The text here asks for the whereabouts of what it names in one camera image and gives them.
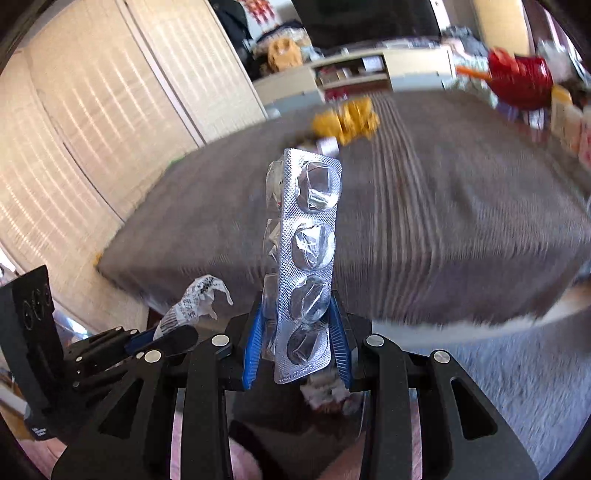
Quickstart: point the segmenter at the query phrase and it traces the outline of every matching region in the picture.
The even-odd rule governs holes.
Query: bolt
[[[379,336],[379,335],[369,335],[365,341],[367,342],[367,344],[369,346],[382,346],[384,344],[384,339],[383,337]]]
[[[433,358],[436,362],[439,362],[440,364],[449,363],[449,361],[451,360],[449,353],[444,352],[443,350],[438,350],[437,352],[435,352],[433,354]]]
[[[144,360],[146,360],[149,364],[154,364],[161,358],[162,354],[157,350],[150,350],[144,355]]]
[[[230,343],[230,337],[228,335],[216,335],[212,338],[212,344],[215,346],[226,346]]]

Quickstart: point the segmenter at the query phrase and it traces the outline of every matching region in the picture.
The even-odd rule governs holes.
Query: shelf
[[[320,90],[329,90],[333,88],[346,87],[347,85],[355,85],[357,83],[375,82],[377,80],[388,80],[387,73],[374,73],[372,75],[359,75],[348,79],[337,80],[335,82],[318,85]]]

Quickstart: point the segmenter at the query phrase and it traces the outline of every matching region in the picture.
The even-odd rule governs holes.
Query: bottle
[[[573,98],[569,91],[560,85],[552,87],[552,117],[550,119],[550,131],[559,140],[564,138],[564,110],[573,104]]]
[[[576,105],[567,105],[564,109],[564,138],[563,148],[577,158],[581,146],[581,127],[583,111]]]
[[[591,168],[591,105],[583,110],[579,161]]]

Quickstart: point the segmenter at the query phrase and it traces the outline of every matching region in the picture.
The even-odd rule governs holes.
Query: blue gripper pad
[[[252,322],[251,332],[248,336],[246,348],[244,349],[242,385],[244,386],[245,390],[251,389],[252,383],[256,378],[259,360],[261,359],[262,334],[264,330],[265,317],[262,315],[261,305],[259,304]]]
[[[329,306],[329,333],[330,345],[333,351],[333,357],[336,361],[336,367],[339,370],[340,379],[345,383],[345,387],[351,387],[351,351],[347,344],[345,330],[340,320],[339,306],[335,297],[331,297]]]

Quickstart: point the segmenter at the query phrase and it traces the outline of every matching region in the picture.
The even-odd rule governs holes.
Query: mattress
[[[342,147],[333,288],[347,311],[408,324],[543,315],[591,258],[584,198],[556,153],[459,91],[377,93],[378,132]],[[164,312],[204,274],[218,317],[247,312],[264,275],[265,175],[327,106],[211,143],[173,164],[99,271]],[[225,322],[219,323],[223,328]]]

